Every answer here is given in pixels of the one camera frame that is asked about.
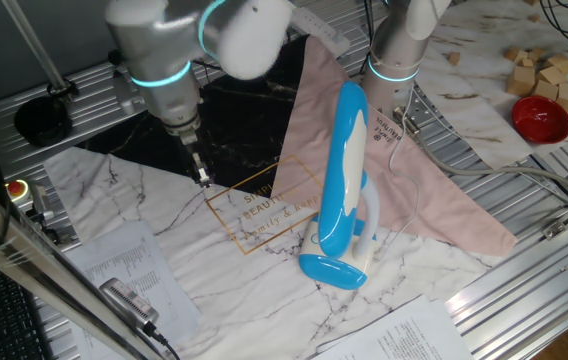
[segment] pink cloth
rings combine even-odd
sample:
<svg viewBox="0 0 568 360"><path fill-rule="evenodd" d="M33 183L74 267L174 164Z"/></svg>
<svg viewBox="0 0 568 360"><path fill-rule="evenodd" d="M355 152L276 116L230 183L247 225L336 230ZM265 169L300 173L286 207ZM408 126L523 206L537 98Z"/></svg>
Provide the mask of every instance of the pink cloth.
<svg viewBox="0 0 568 360"><path fill-rule="evenodd" d="M337 99L348 76L318 39L310 37L305 51L302 78L281 159L296 155L324 183ZM395 231L413 216L417 198L415 185L393 175L388 166L401 133L401 128L369 106L364 169L380 194L379 226ZM393 170L412 176L420 184L419 213L406 233L488 255L504 256L515 245L515 236L449 180L412 139L402 142ZM303 202L313 195L311 191L316 191L317 186L311 181L294 162L283 162L277 169L273 193L295 188L286 201ZM365 219L362 202L358 218Z"/></svg>

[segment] table surface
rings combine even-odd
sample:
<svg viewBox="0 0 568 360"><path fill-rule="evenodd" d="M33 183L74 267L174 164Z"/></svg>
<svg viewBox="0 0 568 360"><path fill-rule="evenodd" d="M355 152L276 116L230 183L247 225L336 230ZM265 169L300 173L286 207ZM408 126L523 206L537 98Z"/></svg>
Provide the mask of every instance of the table surface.
<svg viewBox="0 0 568 360"><path fill-rule="evenodd" d="M340 59L349 73L359 69L368 45L359 31L347 24L364 23L363 6L355 1L305 1L303 4L344 33L352 40L351 50ZM376 2L375 18L384 16L384 7ZM195 69L198 78L205 81L203 69ZM74 231L61 203L57 201L42 162L52 155L87 139L92 135L126 119L115 101L110 77L112 67L101 65L83 71L71 78L78 84L81 96L77 99L71 116L74 120L72 134L63 143L39 149L28 145L14 130L12 115L17 108L34 97L44 94L44 87L0 101L0 161L9 179L40 181L56 207L53 226L71 237ZM210 78L220 76L209 72ZM424 114L426 107L417 105L412 111ZM443 117L418 119L429 145L440 158L458 167L482 166L481 160L470 147L445 129ZM568 147L553 154L558 164L568 169ZM526 166L537 166L540 159L526 158ZM517 175L488 177L452 177L471 198L502 222L519 239L511 254L497 267L466 287L448 301L453 320L464 340L478 359L493 359L510 347L550 322L554 316L568 309L568 238L541 241L541 229L551 219L566 211L566 203L545 187ZM45 326L52 340L51 345L61 359L76 358L68 320L45 304L40 303ZM568 321L546 334L520 357L532 354L536 349L562 330Z"/></svg>

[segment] silver tube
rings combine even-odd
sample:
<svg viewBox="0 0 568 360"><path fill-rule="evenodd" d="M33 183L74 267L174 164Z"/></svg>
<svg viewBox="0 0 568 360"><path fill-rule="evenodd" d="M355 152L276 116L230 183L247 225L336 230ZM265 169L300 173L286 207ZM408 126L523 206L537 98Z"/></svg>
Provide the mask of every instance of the silver tube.
<svg viewBox="0 0 568 360"><path fill-rule="evenodd" d="M40 39L35 34L35 31L33 31L31 24L28 22L22 8L17 3L17 0L2 0L2 4L6 7L11 18L13 18L15 25L20 30L20 33L22 33L22 37L24 37L24 40L31 48L31 51L37 58L37 61L39 61L40 66L44 69L46 76L50 80L51 84L53 84L53 88L55 90L66 89L64 79L60 75L59 71L57 71L55 64L53 64L53 61L48 56L46 50L44 50Z"/></svg>

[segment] metal frame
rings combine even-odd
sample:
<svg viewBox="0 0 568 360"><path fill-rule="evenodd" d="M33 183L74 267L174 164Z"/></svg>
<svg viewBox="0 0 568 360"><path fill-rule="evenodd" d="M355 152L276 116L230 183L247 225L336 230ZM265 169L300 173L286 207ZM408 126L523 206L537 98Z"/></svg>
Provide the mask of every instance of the metal frame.
<svg viewBox="0 0 568 360"><path fill-rule="evenodd" d="M0 229L4 223L0 208ZM27 218L11 218L0 246L0 271L126 359L162 359L150 341L128 326L103 295Z"/></svg>

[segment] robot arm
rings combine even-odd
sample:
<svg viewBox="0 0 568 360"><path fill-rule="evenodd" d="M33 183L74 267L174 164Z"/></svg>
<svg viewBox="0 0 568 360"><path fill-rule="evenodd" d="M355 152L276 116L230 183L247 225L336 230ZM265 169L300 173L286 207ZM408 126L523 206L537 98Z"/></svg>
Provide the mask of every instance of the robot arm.
<svg viewBox="0 0 568 360"><path fill-rule="evenodd" d="M280 0L111 0L105 17L148 111L175 137L195 182L209 186L190 61L208 54L238 79L264 74L279 53L290 7Z"/></svg>
<svg viewBox="0 0 568 360"><path fill-rule="evenodd" d="M389 15L375 32L362 88L369 104L389 118L405 105L428 38L450 2L387 0Z"/></svg>

